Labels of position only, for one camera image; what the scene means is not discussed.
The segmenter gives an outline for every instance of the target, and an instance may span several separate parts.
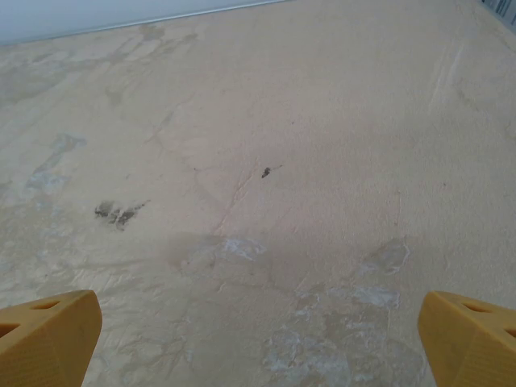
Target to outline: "crack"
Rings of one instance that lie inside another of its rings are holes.
[[[400,225],[400,215],[402,214],[402,193],[400,190],[396,191],[397,195],[397,215],[396,215],[396,221],[394,222],[395,226]]]
[[[233,209],[248,194],[248,192],[245,191],[245,187],[249,183],[249,181],[252,180],[252,178],[254,176],[255,167],[256,167],[256,163],[253,165],[253,167],[249,171],[248,176],[242,182],[240,182],[240,177],[239,177],[239,182],[237,183],[237,185],[235,187],[235,192],[233,193],[233,196],[231,197],[231,201],[229,203],[229,206],[225,209],[224,215],[223,215],[222,219],[220,219],[220,221],[218,222],[217,226],[215,226],[215,228],[211,232],[213,235],[217,235],[217,234],[220,235],[219,232],[224,227],[224,223],[227,221],[227,218],[231,215],[231,212],[233,211]]]

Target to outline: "white patch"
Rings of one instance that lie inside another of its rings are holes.
[[[268,341],[264,365],[275,373],[270,387],[345,387],[352,378],[346,355],[333,343],[285,328]]]
[[[246,260],[255,260],[266,251],[267,249],[264,246],[253,239],[228,238],[223,241],[220,257],[227,258],[232,254]]]
[[[353,300],[363,304],[372,304],[380,308],[397,309],[400,306],[400,293],[373,286],[371,288],[356,287]]]

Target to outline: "hole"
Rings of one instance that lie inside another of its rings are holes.
[[[31,309],[50,309],[53,306],[56,306],[57,304],[59,304],[59,301],[50,301],[50,302],[46,302],[44,304],[39,304],[39,305],[33,306]]]
[[[476,306],[476,305],[472,305],[472,304],[462,304],[462,305],[466,306],[468,309],[472,310],[473,312],[491,313],[491,310],[484,309],[480,306]]]
[[[0,323],[0,338],[7,335],[9,332],[13,331],[19,327],[19,324],[1,324]]]

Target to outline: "beige floor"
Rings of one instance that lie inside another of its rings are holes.
[[[94,289],[85,386],[433,385],[426,291],[516,307],[515,69],[473,0],[1,48],[0,306]]]

